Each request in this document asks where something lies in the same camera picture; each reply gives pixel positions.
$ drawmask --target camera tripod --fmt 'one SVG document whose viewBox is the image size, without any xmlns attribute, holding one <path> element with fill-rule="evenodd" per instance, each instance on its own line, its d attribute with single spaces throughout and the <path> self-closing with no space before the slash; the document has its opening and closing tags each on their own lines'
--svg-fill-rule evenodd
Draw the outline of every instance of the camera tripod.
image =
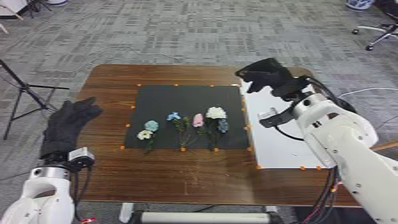
<svg viewBox="0 0 398 224">
<path fill-rule="evenodd" d="M 7 123 L 7 128 L 6 128 L 6 133 L 4 133 L 4 140 L 7 140 L 7 137 L 9 137 L 9 131 L 11 131 L 11 126 L 13 126 L 13 122 L 23 118 L 29 114 L 32 114 L 34 112 L 41 111 L 41 110 L 57 110 L 57 107 L 50 104 L 50 99 L 52 99 L 52 96 L 54 96 L 54 92 L 57 89 L 64 89 L 68 90 L 70 88 L 66 87 L 57 87 L 57 86 L 43 86 L 43 85 L 31 85 L 29 83 L 25 83 L 15 73 L 15 71 L 11 70 L 4 60 L 0 60 L 0 66 L 4 68 L 4 70 L 7 71 L 15 81 L 16 81 L 16 88 L 20 90 L 18 92 L 18 96 L 16 96 L 16 102 L 15 102 L 15 108 L 13 108 L 13 112 L 11 112 L 11 117 L 9 117 L 9 123 Z M 43 89 L 52 89 L 52 92 L 48 94 L 48 97 L 47 99 L 38 95 L 38 93 L 34 92 L 32 88 L 43 88 Z M 20 116 L 16 116 L 16 110 L 18 110 L 18 105 L 20 105 L 20 100 L 22 100 L 22 94 L 27 93 L 29 96 L 32 97 L 38 105 L 39 105 L 39 108 L 34 109 L 32 111 L 29 111 L 27 113 L 23 113 Z"/>
</svg>

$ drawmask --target black glove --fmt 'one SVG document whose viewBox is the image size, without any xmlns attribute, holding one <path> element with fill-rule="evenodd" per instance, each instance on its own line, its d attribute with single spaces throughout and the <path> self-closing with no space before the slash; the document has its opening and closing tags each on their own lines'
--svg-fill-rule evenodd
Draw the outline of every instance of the black glove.
<svg viewBox="0 0 398 224">
<path fill-rule="evenodd" d="M 84 126 L 103 112 L 98 105 L 93 105 L 94 102 L 94 97 L 75 103 L 66 101 L 63 108 L 50 116 L 41 145 L 41 159 L 48 163 L 66 161 L 68 153 L 77 149 Z"/>
<path fill-rule="evenodd" d="M 247 93 L 260 92 L 265 86 L 276 89 L 293 79 L 290 70 L 274 58 L 254 62 L 235 74 L 246 82 L 253 82 Z"/>
</svg>

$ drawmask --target gray carpet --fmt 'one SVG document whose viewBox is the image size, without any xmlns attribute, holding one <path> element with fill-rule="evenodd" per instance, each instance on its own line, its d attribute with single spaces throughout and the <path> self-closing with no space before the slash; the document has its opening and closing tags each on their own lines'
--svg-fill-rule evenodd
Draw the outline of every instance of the gray carpet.
<svg viewBox="0 0 398 224">
<path fill-rule="evenodd" d="M 398 41 L 391 38 L 366 52 L 366 43 L 379 33 L 350 34 L 357 24 L 377 25 L 391 20 L 375 8 L 359 13 L 343 3 L 343 0 L 75 0 L 54 12 L 43 9 L 34 19 L 25 14 L 25 21 L 2 21 L 11 34 L 0 33 L 0 57 L 25 81 L 71 88 L 57 91 L 55 105 L 75 98 L 93 67 L 105 63 L 244 66 L 276 57 L 286 66 L 313 71 L 336 94 L 370 87 L 397 88 Z M 16 93 L 2 81 L 0 131 Z M 386 90 L 345 97 L 375 127 L 398 115 L 397 97 L 398 91 Z M 25 98 L 20 111 L 34 106 Z M 41 113 L 15 123 L 9 140 L 0 141 L 0 178 L 38 164 L 45 123 Z M 379 128 L 381 143 L 398 139 L 397 124 L 398 119 Z M 395 150 L 384 153 L 398 158 Z M 0 212 L 18 199 L 25 178 L 0 182 Z M 84 205 L 84 212 L 105 217 L 102 223 L 116 223 L 112 206 Z"/>
</svg>

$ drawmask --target black mat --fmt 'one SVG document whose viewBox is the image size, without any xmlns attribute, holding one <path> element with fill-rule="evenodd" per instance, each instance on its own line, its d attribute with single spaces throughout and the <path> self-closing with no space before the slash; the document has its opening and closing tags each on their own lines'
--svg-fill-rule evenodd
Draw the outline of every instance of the black mat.
<svg viewBox="0 0 398 224">
<path fill-rule="evenodd" d="M 244 130 L 242 96 L 240 89 L 233 86 L 144 86 L 139 89 L 139 96 L 135 99 L 125 147 L 146 147 L 146 141 L 137 139 L 137 134 L 144 130 L 146 122 L 155 120 L 160 124 L 160 129 L 157 131 L 153 148 L 178 149 L 178 130 L 173 123 L 167 121 L 167 115 L 178 112 L 182 117 L 189 116 L 192 119 L 198 113 L 203 113 L 203 116 L 206 116 L 210 107 L 222 107 L 228 113 L 230 123 L 230 131 L 221 138 L 217 148 L 246 149 L 249 147 L 249 139 L 247 131 Z M 187 148 L 208 148 L 208 139 L 205 136 L 199 136 Z"/>
</svg>

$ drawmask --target white board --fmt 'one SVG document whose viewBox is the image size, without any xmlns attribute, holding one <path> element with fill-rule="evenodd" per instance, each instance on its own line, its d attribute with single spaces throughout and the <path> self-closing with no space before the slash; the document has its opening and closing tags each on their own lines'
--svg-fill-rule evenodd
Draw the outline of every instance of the white board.
<svg viewBox="0 0 398 224">
<path fill-rule="evenodd" d="M 270 108 L 281 113 L 290 107 L 288 102 L 270 94 L 270 87 L 258 93 L 247 94 L 249 83 L 242 81 L 242 95 L 246 98 L 247 117 L 251 124 L 253 147 L 256 151 L 258 165 L 263 168 L 317 168 L 320 160 L 311 152 L 306 142 L 290 139 L 274 128 L 260 124 L 260 114 L 270 112 Z M 302 138 L 302 132 L 295 120 L 279 126 L 281 130 Z"/>
</svg>

